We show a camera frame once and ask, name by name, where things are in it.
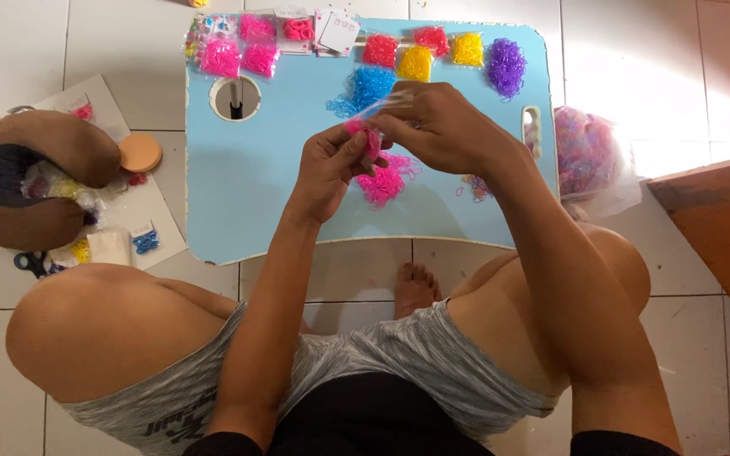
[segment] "bare foot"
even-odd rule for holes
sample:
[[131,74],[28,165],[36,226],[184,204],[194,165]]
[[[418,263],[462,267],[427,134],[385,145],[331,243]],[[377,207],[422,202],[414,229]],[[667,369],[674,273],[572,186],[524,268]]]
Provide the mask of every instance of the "bare foot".
[[416,309],[430,307],[441,300],[438,281],[427,271],[424,264],[404,263],[396,277],[396,306],[393,319],[398,320]]

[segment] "scissors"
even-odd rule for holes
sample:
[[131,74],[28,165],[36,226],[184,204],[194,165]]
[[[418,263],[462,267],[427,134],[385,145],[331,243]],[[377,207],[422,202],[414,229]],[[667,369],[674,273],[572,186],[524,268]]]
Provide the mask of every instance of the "scissors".
[[35,256],[34,252],[25,252],[17,254],[13,258],[13,264],[23,271],[30,271],[35,275],[35,278],[42,278],[47,275],[47,270],[44,268],[44,260],[46,259],[46,252],[42,252],[41,256]]

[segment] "tile floor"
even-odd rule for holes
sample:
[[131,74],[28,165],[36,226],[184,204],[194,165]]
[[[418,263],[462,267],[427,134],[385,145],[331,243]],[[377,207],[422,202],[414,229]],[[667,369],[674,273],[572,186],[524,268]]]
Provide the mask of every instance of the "tile floor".
[[[155,176],[184,225],[184,73],[179,46],[193,10],[184,0],[0,0],[0,114],[101,73],[129,127],[166,151]],[[235,12],[279,0],[211,0]],[[302,2],[306,6],[323,2]],[[361,16],[529,24],[545,36],[554,106],[564,101],[629,127],[646,177],[730,158],[730,0],[332,0]],[[136,17],[149,18],[138,21]],[[730,298],[654,198],[596,221],[630,239],[650,267],[653,298],[642,321],[657,354],[687,454],[730,452]],[[392,270],[424,261],[445,291],[497,250],[432,240],[375,240],[319,247],[306,310],[332,333],[390,318]],[[359,258],[354,266],[346,260]],[[32,276],[0,249],[0,456],[137,456],[71,421],[22,378],[4,331]],[[225,296],[248,296],[260,260],[209,266],[182,252],[149,272]],[[493,439],[498,454],[566,454],[570,395],[544,420],[523,420]]]

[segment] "brown neck pillow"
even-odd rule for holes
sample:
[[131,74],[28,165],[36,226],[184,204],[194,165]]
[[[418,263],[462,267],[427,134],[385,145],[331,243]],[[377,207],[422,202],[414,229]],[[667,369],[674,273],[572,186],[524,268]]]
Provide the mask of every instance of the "brown neck pillow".
[[74,241],[84,211],[69,198],[25,198],[27,168],[46,160],[87,187],[120,173],[120,149],[105,131],[57,111],[28,110],[0,120],[0,246],[41,252]]

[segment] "knee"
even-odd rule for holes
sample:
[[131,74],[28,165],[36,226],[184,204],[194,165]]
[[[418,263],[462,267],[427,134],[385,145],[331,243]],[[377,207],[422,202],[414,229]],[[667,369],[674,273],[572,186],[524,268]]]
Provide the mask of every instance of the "knee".
[[85,328],[98,298],[117,277],[131,275],[124,266],[82,264],[47,277],[22,297],[7,325],[7,355],[19,372],[43,388],[42,379]]
[[578,223],[613,271],[640,314],[650,298],[650,272],[641,254],[618,233],[596,225]]

